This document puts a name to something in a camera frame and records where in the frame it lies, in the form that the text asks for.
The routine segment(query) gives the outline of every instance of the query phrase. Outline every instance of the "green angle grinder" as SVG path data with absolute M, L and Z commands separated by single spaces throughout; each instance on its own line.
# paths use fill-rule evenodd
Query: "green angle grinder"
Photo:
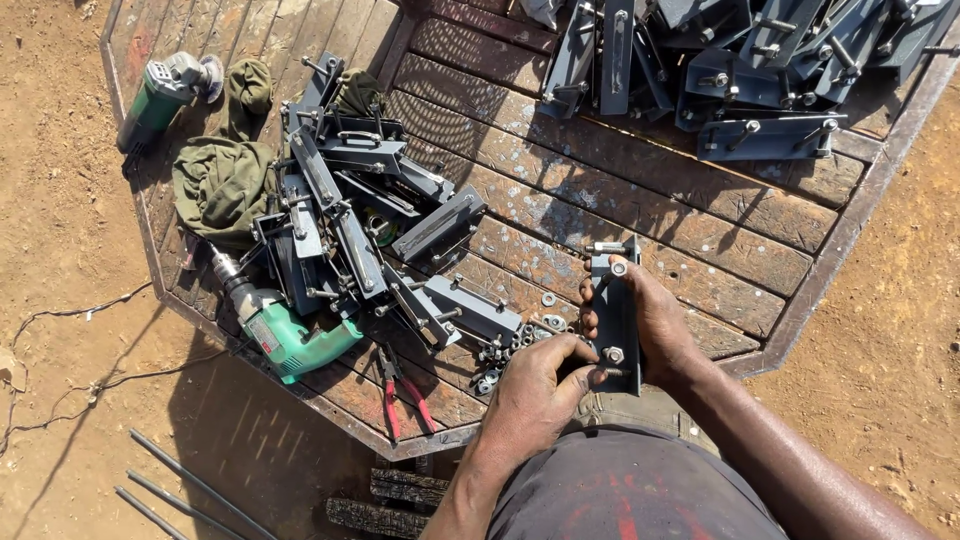
M 363 333 L 349 319 L 332 331 L 311 332 L 286 306 L 283 294 L 258 289 L 231 256 L 213 250 L 213 272 L 224 284 L 244 332 L 255 339 L 284 384 L 323 367 L 349 350 Z
M 197 60 L 179 52 L 165 61 L 148 61 L 143 86 L 117 134 L 121 154 L 141 156 L 196 97 L 213 103 L 224 89 L 224 66 L 213 55 Z

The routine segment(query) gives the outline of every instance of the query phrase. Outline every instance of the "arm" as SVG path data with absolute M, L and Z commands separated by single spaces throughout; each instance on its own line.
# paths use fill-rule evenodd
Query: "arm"
M 640 345 L 647 356 L 644 381 L 667 392 L 706 431 L 791 538 L 936 538 L 827 459 L 706 358 L 673 295 L 641 266 L 628 264 L 625 280 L 635 294 Z M 585 334 L 593 337 L 598 321 L 588 307 L 589 280 L 581 291 Z
M 514 355 L 421 539 L 486 536 L 496 498 L 516 467 L 550 448 L 587 394 L 589 382 L 605 378 L 588 365 L 557 384 L 557 369 L 571 356 L 581 363 L 598 360 L 570 333 L 538 341 Z

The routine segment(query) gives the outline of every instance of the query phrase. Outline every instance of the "red-handled pliers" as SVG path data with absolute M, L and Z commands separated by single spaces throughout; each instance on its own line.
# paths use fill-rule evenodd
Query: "red-handled pliers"
M 387 418 L 390 420 L 390 436 L 396 442 L 400 438 L 400 422 L 396 419 L 396 410 L 394 410 L 394 400 L 396 399 L 396 381 L 399 380 L 403 387 L 410 393 L 410 397 L 417 403 L 417 409 L 426 428 L 431 433 L 437 432 L 437 425 L 433 423 L 433 417 L 430 416 L 430 409 L 426 406 L 417 387 L 407 379 L 400 371 L 399 362 L 396 361 L 394 349 L 390 344 L 380 345 L 376 348 L 377 356 L 380 358 L 380 367 L 383 368 L 383 406 L 387 410 Z

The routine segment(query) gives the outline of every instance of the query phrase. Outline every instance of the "green power drill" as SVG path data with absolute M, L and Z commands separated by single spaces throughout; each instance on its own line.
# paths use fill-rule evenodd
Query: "green power drill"
M 121 154 L 142 156 L 167 131 L 177 112 L 194 98 L 213 103 L 224 88 L 224 67 L 213 55 L 199 61 L 179 52 L 165 61 L 148 61 L 143 86 L 117 134 Z
M 286 306 L 280 291 L 254 287 L 236 260 L 209 245 L 213 273 L 233 301 L 240 326 L 260 345 L 284 384 L 332 362 L 363 337 L 349 319 L 332 331 L 311 333 Z

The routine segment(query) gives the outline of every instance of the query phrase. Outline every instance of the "dark t-shirt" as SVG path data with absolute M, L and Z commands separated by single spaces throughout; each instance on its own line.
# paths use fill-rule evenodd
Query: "dark t-shirt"
M 493 512 L 502 540 L 783 540 L 753 489 L 716 456 L 634 426 L 561 437 L 523 464 Z

